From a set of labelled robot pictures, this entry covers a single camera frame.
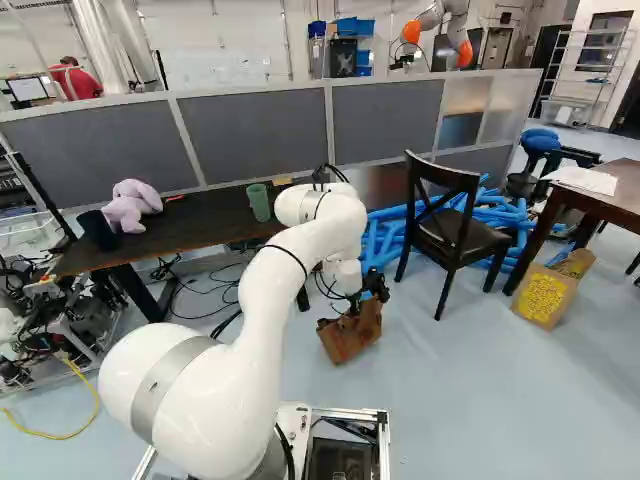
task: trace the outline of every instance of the yellow cable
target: yellow cable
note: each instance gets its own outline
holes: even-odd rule
[[[48,438],[49,440],[68,440],[82,433],[89,425],[91,425],[91,423],[98,416],[98,412],[100,411],[100,397],[98,396],[98,392],[96,392],[95,388],[93,388],[93,385],[89,383],[89,381],[82,374],[80,369],[71,360],[69,360],[68,358],[61,358],[60,360],[62,360],[62,362],[67,364],[67,366],[71,369],[71,371],[75,373],[78,377],[80,377],[80,379],[87,385],[87,387],[89,388],[89,391],[91,392],[91,395],[93,395],[93,398],[96,401],[96,404],[93,408],[93,412],[91,413],[91,416],[89,417],[89,420],[87,421],[87,423],[84,424],[84,426],[80,427],[75,432],[71,432],[66,435],[51,435],[49,433],[39,432],[38,430],[31,430],[26,427],[23,427],[16,421],[15,417],[9,410],[7,410],[6,408],[0,408],[0,411],[4,412],[4,414],[7,416],[11,424],[21,432],[27,433],[29,435],[35,435],[36,437]]]

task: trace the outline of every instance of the window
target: window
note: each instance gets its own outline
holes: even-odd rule
[[[616,49],[622,43],[624,30],[629,26],[632,16],[633,10],[596,13],[591,19],[590,29],[609,30],[610,32],[587,35],[576,70],[579,72],[610,72],[611,66],[616,60]]]

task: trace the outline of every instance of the person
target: person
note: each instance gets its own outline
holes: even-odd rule
[[[75,57],[65,56],[60,59],[59,65],[50,67],[51,76],[60,84],[67,99],[71,102],[101,96],[103,92],[102,85],[91,74],[79,68],[66,70],[69,67],[77,66],[79,66],[79,63]]]

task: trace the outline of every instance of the green cup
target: green cup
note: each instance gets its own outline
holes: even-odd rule
[[[253,215],[259,222],[266,222],[271,218],[271,208],[269,208],[269,197],[267,196],[267,186],[262,183],[254,183],[247,187],[247,197]]]

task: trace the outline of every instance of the blue bin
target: blue bin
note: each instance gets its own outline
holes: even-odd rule
[[[356,32],[359,37],[373,37],[375,20],[357,20]]]
[[[369,53],[371,50],[358,50],[356,53],[356,65],[367,66],[369,65]]]
[[[357,77],[370,77],[373,68],[371,67],[356,67]]]
[[[307,25],[307,31],[309,32],[309,38],[324,37],[327,31],[327,22],[322,20],[316,20]]]
[[[358,19],[357,17],[340,18],[334,21],[338,26],[338,35],[352,35],[358,34]]]

